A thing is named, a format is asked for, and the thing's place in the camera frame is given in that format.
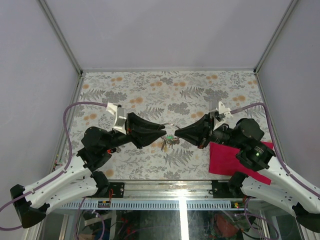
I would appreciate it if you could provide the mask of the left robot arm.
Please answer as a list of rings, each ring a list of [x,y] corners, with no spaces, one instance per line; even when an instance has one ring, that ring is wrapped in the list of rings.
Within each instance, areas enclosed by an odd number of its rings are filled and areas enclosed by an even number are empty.
[[[165,126],[128,113],[120,105],[103,103],[113,115],[110,131],[91,126],[84,132],[83,147],[57,170],[27,186],[10,189],[13,206],[28,229],[40,223],[56,208],[83,197],[105,197],[110,190],[107,177],[99,169],[128,143],[142,149],[166,135]]]

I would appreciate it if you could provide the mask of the large metal keyring with clips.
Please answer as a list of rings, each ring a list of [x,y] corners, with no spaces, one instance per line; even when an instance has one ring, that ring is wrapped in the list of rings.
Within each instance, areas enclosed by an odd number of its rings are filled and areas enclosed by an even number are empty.
[[[166,135],[160,137],[162,139],[161,150],[164,153],[180,144],[180,138],[175,135],[175,130],[180,130],[178,125],[167,122],[160,124],[157,130],[166,131]]]

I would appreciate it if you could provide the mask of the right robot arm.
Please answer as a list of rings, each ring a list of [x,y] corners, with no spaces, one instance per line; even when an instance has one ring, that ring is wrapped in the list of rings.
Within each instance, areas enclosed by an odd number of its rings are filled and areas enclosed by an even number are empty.
[[[286,211],[306,229],[318,233],[320,189],[281,162],[277,153],[262,143],[264,132],[254,119],[242,118],[230,128],[225,120],[231,117],[231,111],[213,111],[174,134],[199,149],[209,143],[238,149],[235,157],[241,165],[269,178],[277,187],[257,183],[252,177],[237,173],[228,183],[229,194],[236,198],[244,194],[261,199]]]

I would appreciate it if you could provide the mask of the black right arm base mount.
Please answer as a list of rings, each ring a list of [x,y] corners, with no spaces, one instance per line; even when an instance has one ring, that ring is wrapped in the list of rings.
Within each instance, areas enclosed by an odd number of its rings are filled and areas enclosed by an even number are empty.
[[[214,199],[243,198],[245,193],[243,193],[242,189],[245,187],[252,188],[253,185],[260,186],[254,178],[236,171],[229,180],[212,180],[211,189],[208,193]]]

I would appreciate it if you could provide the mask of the green tagged key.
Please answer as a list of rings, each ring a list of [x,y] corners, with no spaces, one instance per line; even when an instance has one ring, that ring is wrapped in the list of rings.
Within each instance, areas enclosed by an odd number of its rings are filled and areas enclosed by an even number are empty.
[[[165,137],[165,139],[166,139],[167,141],[173,141],[173,140],[175,139],[175,137],[174,137],[173,135],[167,135],[167,136]]]

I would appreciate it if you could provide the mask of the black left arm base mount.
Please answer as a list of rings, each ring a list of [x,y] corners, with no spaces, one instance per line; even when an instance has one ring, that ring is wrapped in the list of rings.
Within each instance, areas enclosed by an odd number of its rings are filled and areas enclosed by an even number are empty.
[[[96,182],[97,191],[93,198],[110,198],[120,199],[124,197],[124,182],[109,182],[105,174],[101,171],[95,171],[92,178]]]

